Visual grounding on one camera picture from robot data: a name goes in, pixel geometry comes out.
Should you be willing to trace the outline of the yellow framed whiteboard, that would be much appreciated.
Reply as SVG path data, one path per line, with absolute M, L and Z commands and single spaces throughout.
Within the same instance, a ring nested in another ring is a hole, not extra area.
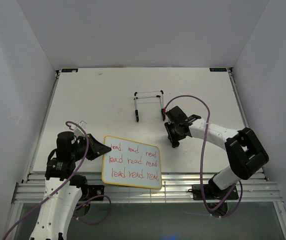
M 102 158 L 101 180 L 108 185 L 160 190 L 161 155 L 157 146 L 107 135 L 111 151 Z

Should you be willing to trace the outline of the black bone-shaped eraser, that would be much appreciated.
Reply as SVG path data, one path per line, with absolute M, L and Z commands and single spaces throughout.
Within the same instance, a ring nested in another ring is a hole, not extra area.
M 180 145 L 180 143 L 179 143 L 178 141 L 173 142 L 173 143 L 171 144 L 171 146 L 172 146 L 173 148 L 177 148 L 179 145 Z

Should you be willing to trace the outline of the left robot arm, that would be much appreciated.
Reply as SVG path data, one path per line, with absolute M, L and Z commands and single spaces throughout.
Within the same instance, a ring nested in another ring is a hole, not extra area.
M 47 158 L 44 203 L 40 207 L 31 240 L 64 240 L 79 200 L 89 195 L 87 179 L 75 173 L 79 160 L 95 160 L 112 149 L 91 134 L 72 131 L 57 135 L 56 148 Z

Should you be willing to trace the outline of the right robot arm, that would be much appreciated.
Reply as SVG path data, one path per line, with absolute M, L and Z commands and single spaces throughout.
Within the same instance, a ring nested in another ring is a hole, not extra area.
M 227 154 L 226 168 L 206 184 L 192 186 L 191 192 L 196 199 L 237 200 L 239 196 L 233 184 L 248 180 L 269 161 L 266 150 L 251 128 L 235 130 L 207 123 L 198 115 L 187 116 L 178 106 L 164 110 L 162 115 L 167 121 L 164 127 L 173 148 L 177 148 L 181 140 L 191 137 L 211 143 Z

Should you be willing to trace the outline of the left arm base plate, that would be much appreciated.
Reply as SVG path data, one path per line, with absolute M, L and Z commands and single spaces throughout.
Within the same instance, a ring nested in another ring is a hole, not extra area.
M 81 198 L 79 199 L 80 202 L 87 201 L 92 197 L 103 195 L 105 192 L 104 185 L 83 185 L 80 189 L 82 192 Z

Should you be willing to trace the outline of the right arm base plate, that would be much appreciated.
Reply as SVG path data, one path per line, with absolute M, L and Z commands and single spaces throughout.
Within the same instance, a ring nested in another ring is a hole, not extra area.
M 203 185 L 204 196 L 206 200 L 222 200 L 228 193 L 230 187 L 220 190 L 213 189 L 209 184 Z M 187 191 L 188 193 L 192 194 L 192 198 L 194 200 L 202 200 L 202 193 L 201 193 L 201 185 L 200 184 L 193 184 L 190 189 Z M 232 192 L 226 198 L 227 200 L 238 200 L 239 195 L 237 188 L 234 186 Z

